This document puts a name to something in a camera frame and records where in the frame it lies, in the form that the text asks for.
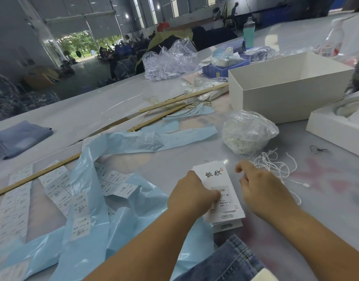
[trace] bag of white strings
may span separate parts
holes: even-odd
[[[233,111],[224,123],[223,142],[236,155],[252,155],[279,133],[278,127],[253,111]]]

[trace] plastic bottle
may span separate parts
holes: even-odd
[[[345,32],[342,25],[345,19],[334,19],[330,25],[330,31],[327,38],[318,47],[318,54],[323,57],[337,56],[341,50]]]
[[[255,22],[252,17],[248,17],[247,22],[243,25],[243,37],[246,40],[246,48],[252,48],[255,37]]]

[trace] white box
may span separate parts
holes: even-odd
[[[354,69],[310,52],[229,70],[233,109],[274,123],[308,119],[311,111],[341,99]]]
[[[359,107],[358,101],[359,91],[311,112],[306,130],[359,156],[359,124],[337,115],[352,114]],[[345,104],[348,108],[339,109]]]

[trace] blue bin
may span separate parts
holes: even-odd
[[[203,70],[203,74],[206,75],[209,78],[218,78],[218,77],[228,77],[229,76],[229,70],[230,69],[234,69],[234,68],[239,68],[242,66],[247,66],[249,64],[249,60],[246,60],[245,62],[233,65],[233,66],[229,66],[229,67],[225,67],[225,68],[221,68],[218,66],[213,66],[212,64],[207,65],[207,66],[203,66],[202,70]]]

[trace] checkered cloth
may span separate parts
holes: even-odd
[[[234,42],[229,42],[223,44],[221,47],[233,47],[233,52],[238,52],[239,54],[246,51],[246,41],[244,38],[241,38]]]

